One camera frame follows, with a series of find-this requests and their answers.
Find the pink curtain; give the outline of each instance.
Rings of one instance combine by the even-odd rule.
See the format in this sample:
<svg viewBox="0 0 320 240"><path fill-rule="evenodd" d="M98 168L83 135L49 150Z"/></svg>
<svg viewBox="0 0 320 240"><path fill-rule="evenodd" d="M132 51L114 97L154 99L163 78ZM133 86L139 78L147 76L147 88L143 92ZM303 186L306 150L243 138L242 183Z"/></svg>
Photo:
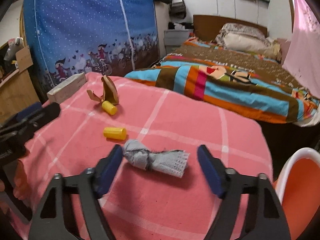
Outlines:
<svg viewBox="0 0 320 240"><path fill-rule="evenodd" d="M320 25L305 0L294 0L291 45L283 68L320 98Z"/></svg>

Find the wooden headboard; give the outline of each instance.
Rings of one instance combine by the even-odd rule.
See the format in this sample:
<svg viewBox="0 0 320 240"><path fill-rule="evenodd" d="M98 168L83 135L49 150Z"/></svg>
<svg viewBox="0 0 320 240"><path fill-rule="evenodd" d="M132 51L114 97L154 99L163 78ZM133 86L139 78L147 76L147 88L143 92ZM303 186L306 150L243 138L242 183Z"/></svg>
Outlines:
<svg viewBox="0 0 320 240"><path fill-rule="evenodd" d="M265 37L268 36L268 30L266 27L263 27L261 25L257 25L254 23L249 23L246 21L241 21L233 18L213 16L213 15L194 15L193 16L193 25L195 28L195 35L199 37L202 41L215 40L221 28L226 23L239 23L239 24L250 26L250 27L255 27L260 31L262 31Z"/></svg>

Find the colorful quilt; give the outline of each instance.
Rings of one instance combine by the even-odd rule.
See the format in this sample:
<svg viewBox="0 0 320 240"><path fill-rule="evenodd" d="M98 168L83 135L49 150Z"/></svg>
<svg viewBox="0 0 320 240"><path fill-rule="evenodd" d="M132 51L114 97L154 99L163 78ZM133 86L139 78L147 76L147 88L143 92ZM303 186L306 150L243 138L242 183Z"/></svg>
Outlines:
<svg viewBox="0 0 320 240"><path fill-rule="evenodd" d="M302 121L319 106L319 99L276 61L224 50L197 38L187 40L153 68L125 77L270 123Z"/></svg>

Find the orange chair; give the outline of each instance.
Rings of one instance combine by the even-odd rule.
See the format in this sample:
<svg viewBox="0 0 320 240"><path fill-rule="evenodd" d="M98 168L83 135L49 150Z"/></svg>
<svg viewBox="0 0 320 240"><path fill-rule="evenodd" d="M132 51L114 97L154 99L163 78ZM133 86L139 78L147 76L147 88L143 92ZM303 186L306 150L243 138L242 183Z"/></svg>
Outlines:
<svg viewBox="0 0 320 240"><path fill-rule="evenodd" d="M320 239L320 154L298 150L274 183L292 240Z"/></svg>

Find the blue gripper pad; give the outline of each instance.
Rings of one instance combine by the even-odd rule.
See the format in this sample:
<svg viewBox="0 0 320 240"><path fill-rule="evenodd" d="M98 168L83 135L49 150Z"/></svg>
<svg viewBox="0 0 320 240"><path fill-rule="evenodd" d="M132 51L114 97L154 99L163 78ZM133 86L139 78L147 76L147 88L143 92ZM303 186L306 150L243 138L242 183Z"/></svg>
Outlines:
<svg viewBox="0 0 320 240"><path fill-rule="evenodd" d="M95 168L93 188L98 198L109 192L112 181L122 162L123 149L116 144L108 157L101 159Z"/></svg>
<svg viewBox="0 0 320 240"><path fill-rule="evenodd" d="M199 146L197 155L212 193L217 195L218 198L223 198L228 186L225 166L220 159L212 157L205 145Z"/></svg>
<svg viewBox="0 0 320 240"><path fill-rule="evenodd" d="M28 106L27 108L17 113L17 116L16 116L17 122L21 122L23 118L27 117L28 115L32 114L33 112L41 108L42 108L42 105L40 102L35 102L33 105Z"/></svg>

